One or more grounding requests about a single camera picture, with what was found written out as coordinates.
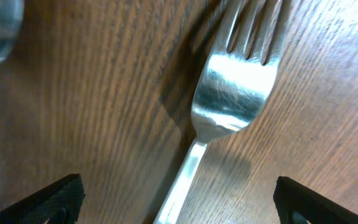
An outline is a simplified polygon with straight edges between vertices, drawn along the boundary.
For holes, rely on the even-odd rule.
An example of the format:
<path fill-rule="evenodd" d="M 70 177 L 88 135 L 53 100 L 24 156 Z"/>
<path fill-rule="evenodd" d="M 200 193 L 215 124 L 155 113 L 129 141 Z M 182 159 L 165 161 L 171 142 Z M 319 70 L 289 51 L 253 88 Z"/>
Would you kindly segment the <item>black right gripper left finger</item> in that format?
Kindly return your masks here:
<path fill-rule="evenodd" d="M 0 223 L 75 224 L 85 190 L 80 174 L 66 177 L 0 211 Z"/>

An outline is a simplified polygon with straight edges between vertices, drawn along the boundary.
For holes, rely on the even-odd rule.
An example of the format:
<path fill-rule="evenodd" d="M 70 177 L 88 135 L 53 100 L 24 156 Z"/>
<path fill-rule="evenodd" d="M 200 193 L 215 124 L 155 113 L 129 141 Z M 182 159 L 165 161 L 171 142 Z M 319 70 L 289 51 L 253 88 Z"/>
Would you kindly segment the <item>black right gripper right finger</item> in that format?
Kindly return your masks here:
<path fill-rule="evenodd" d="M 281 224 L 358 223 L 358 215 L 295 180 L 280 176 L 273 201 Z"/>

